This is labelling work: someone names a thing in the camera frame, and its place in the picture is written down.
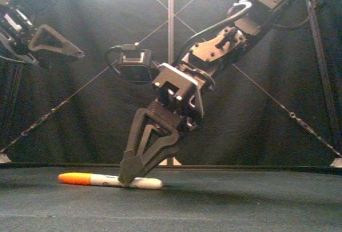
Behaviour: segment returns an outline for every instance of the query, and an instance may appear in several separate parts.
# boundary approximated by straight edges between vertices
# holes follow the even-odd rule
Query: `robotic arm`
[[[44,8],[46,0],[23,0],[35,11]],[[70,62],[85,57],[82,50],[48,25],[36,27],[20,5],[0,0],[0,43],[4,53],[0,61],[50,67],[54,62]]]
[[[237,0],[229,18],[189,39],[173,65],[149,63],[145,57],[151,56],[150,51],[139,50],[137,45],[109,50],[109,61],[113,50],[121,53],[114,63],[121,76],[131,82],[134,78],[139,78],[139,83],[153,81],[158,95],[135,115],[121,162],[123,185],[129,186],[135,177],[145,176],[166,158],[175,156],[181,135],[194,130],[203,119],[202,94],[214,90],[214,77],[264,38],[292,2],[294,0]],[[195,42],[217,32],[214,39]],[[151,77],[147,71],[157,69],[159,74]]]

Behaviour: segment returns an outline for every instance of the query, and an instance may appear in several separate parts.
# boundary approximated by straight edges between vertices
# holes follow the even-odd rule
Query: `marker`
[[[59,175],[59,180],[67,184],[125,187],[119,181],[119,176],[103,174],[79,172],[63,173]],[[163,182],[162,180],[154,178],[135,178],[129,187],[142,189],[161,189],[163,187]]]

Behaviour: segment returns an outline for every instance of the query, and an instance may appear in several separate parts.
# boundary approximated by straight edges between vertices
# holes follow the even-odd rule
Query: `orange marker cap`
[[[59,175],[59,180],[69,184],[91,185],[91,173],[70,172]]]

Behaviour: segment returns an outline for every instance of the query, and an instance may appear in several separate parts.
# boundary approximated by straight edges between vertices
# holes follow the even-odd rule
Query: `dark floor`
[[[162,190],[62,184],[65,172],[0,169],[0,231],[342,231],[342,176],[155,169]]]

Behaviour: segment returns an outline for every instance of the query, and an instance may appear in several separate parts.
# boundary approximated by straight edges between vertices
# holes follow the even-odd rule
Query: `black backdrop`
[[[174,1],[178,12],[191,0]],[[167,7],[167,0],[161,2]],[[234,0],[194,0],[178,16],[198,32],[226,18],[233,3]],[[341,0],[328,0],[328,4],[321,22],[338,103]],[[163,5],[157,0],[59,0],[50,13],[36,19],[35,23],[55,27],[87,57],[51,70],[24,67],[15,115],[11,121],[3,121],[3,130],[11,124],[11,135],[3,138],[3,145],[106,69],[103,53],[110,46],[142,42],[142,47],[154,51],[155,59],[167,61],[167,24],[150,35],[167,21]],[[300,22],[305,17],[305,1],[298,0],[282,23]],[[175,53],[194,34],[191,29],[175,18]],[[333,142],[310,25],[294,32],[272,31],[237,66]],[[2,63],[3,88],[14,80],[7,67]],[[217,78],[217,85],[217,90],[203,96],[203,125],[178,143],[182,146],[178,159],[183,164],[332,163],[332,151],[234,67]],[[133,85],[110,70],[105,71],[51,119],[18,142],[8,153],[11,159],[119,163],[135,111],[154,97],[150,85]]]

